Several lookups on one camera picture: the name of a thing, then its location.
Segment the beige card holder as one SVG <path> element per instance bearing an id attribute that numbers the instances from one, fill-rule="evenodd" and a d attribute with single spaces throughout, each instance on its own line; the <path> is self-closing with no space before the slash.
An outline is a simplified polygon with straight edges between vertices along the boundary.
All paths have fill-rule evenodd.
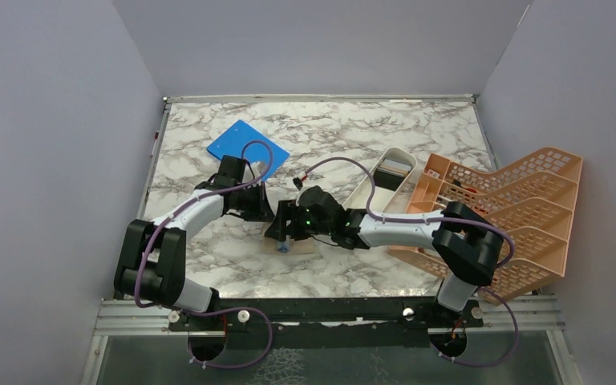
<path id="1" fill-rule="evenodd" d="M 280 256 L 313 254 L 315 253 L 315 245 L 312 238 L 302 241 L 289 239 L 281 243 L 274 239 L 264 237 L 261 244 L 261 251 L 266 254 Z"/>

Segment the stack of cards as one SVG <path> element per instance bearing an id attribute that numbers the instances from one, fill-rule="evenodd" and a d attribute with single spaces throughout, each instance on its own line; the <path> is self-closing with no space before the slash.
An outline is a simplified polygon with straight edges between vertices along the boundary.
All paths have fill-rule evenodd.
<path id="1" fill-rule="evenodd" d="M 375 167 L 373 173 L 375 186 L 395 191 L 403 184 L 411 170 L 412 165 L 409 163 L 384 159 Z"/>

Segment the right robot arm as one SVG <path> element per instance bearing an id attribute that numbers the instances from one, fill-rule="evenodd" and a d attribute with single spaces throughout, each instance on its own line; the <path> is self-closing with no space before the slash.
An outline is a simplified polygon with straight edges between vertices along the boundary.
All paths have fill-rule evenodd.
<path id="1" fill-rule="evenodd" d="M 264 236 L 287 249 L 289 241 L 327 236 L 344 249 L 405 246 L 435 251 L 448 267 L 432 319 L 450 326 L 462 317 L 469 299 L 490 286 L 507 234 L 467 205 L 453 201 L 429 213 L 390 214 L 369 209 L 346 209 L 318 186 L 293 201 L 280 201 Z"/>

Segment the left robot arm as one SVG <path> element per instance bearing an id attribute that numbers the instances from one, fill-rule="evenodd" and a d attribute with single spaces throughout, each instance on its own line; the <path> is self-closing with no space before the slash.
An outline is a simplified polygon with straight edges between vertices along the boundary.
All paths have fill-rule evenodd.
<path id="1" fill-rule="evenodd" d="M 152 221 L 130 222 L 115 271 L 115 293 L 133 296 L 140 307 L 187 310 L 199 328 L 214 327 L 220 318 L 219 293 L 187 278 L 186 249 L 192 237 L 225 214 L 249 222 L 274 219 L 264 183 L 245 179 L 249 170 L 249 161 L 224 156 L 217 173 L 198 184 L 185 203 Z"/>

